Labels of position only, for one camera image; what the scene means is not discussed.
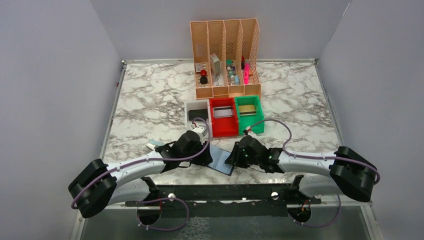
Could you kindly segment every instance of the marble tabletop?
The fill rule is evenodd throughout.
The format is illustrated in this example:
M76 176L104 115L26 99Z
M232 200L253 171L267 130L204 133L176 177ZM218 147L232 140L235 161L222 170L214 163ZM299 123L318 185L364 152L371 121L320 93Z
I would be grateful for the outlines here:
M339 145L332 117L312 62L258 62L265 118L285 122L293 132L287 148L299 152L335 151ZM113 117L105 163L121 162L150 152L149 140L168 143L185 132L184 102L195 100L192 62L128 64ZM287 130L266 122L257 139L281 147ZM231 151L241 137L214 138L212 144ZM287 183L298 173L263 173L235 168L232 176L192 165L151 175L156 184Z

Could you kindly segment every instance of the black knob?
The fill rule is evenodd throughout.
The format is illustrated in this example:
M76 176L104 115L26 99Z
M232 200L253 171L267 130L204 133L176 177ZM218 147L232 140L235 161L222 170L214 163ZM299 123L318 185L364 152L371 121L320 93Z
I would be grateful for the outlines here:
M206 76L201 76L200 83L201 84L208 84L208 78Z

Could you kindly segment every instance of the gray wall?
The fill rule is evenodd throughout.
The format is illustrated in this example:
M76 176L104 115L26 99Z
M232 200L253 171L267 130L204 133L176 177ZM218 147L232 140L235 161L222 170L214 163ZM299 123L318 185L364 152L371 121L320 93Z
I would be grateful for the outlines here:
M69 238L121 65L88 0L0 2L0 239Z
M90 0L125 60L193 58L190 21L258 18L258 57L319 58L350 0Z
M422 239L424 1L354 0L318 62L345 144L374 163L385 239Z

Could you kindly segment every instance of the black joint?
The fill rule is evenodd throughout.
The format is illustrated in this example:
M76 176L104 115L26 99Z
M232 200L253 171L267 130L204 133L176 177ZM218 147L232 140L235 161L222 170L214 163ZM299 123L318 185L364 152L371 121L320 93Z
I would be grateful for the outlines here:
M290 186L290 191L297 191L299 189L299 184L301 184L301 180L304 177L304 175L297 175L294 177L293 182Z
M334 153L337 157L347 158L367 164L369 161L347 146L340 146ZM359 202L369 202L374 188L376 173L368 167L343 160L335 160L330 168L330 176L349 198Z
M107 167L101 159L91 161L68 186L72 198L75 198L95 178L105 173ZM82 217L91 218L100 213L108 205L116 186L116 179L107 174L88 188L76 203Z
M163 158L176 159L176 158L186 158L193 156L200 152L202 148L205 146L206 142L200 142L200 137L194 131L188 130L185 132L179 139L175 142L167 143L163 146L157 147L156 152L160 153ZM207 166L212 163L212 157L209 150L209 147L205 149L205 151L197 157L192 159L188 159L190 163L199 165L199 166ZM180 161L163 161L166 166L161 173L166 171L176 169L180 165Z
M156 186L155 182L153 182L153 180L148 176L142 177L141 180L143 180L147 184L148 190L150 192L147 195L147 197L144 199L144 201L150 201L150 200L158 199L159 196L160 196L160 192L159 192L159 188L158 188L158 186Z

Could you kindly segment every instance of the pink marker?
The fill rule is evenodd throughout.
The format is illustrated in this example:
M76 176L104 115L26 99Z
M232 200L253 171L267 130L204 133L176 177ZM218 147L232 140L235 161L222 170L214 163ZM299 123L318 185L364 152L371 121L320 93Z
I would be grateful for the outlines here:
M244 64L244 84L249 84L249 71L250 71L251 65L249 63Z

